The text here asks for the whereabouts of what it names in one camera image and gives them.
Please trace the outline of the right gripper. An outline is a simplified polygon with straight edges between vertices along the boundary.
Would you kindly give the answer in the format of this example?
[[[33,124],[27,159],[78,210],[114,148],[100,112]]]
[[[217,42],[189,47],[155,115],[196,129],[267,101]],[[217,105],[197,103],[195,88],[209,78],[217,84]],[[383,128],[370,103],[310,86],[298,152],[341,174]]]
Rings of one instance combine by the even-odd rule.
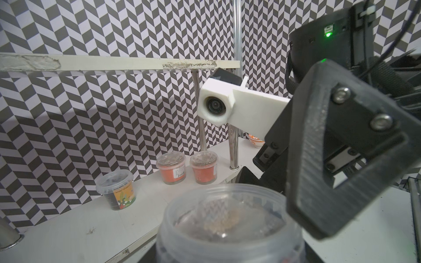
[[[311,67],[293,96],[292,123],[255,156],[257,184],[283,192],[313,238],[335,236],[421,160],[421,83],[381,62],[374,89],[331,60]]]

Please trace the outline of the clear cup orange contents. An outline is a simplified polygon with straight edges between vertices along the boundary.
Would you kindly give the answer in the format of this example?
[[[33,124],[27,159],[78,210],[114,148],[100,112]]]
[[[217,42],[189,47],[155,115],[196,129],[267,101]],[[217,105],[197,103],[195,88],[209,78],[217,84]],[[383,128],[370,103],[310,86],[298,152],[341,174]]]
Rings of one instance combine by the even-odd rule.
[[[286,197],[249,184],[209,185],[166,207],[157,233],[159,263],[303,263],[301,227]]]

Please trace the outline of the tin can pull-tab lid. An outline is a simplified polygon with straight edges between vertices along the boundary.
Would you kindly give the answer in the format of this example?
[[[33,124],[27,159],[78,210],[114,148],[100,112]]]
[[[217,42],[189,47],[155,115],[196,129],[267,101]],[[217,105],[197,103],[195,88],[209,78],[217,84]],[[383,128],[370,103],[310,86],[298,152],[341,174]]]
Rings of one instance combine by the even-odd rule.
[[[1,252],[6,251],[24,239],[24,235],[13,229],[4,219],[0,220],[0,247]]]

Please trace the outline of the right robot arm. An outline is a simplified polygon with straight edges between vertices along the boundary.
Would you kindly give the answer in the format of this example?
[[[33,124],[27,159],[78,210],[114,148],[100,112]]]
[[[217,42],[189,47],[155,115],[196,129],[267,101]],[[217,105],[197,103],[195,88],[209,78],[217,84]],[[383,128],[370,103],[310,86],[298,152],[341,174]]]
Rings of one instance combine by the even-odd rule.
[[[284,110],[264,105],[248,132],[265,141],[260,183],[287,196],[315,239],[336,235],[421,160],[420,93],[373,56],[370,4],[358,3],[289,36]]]

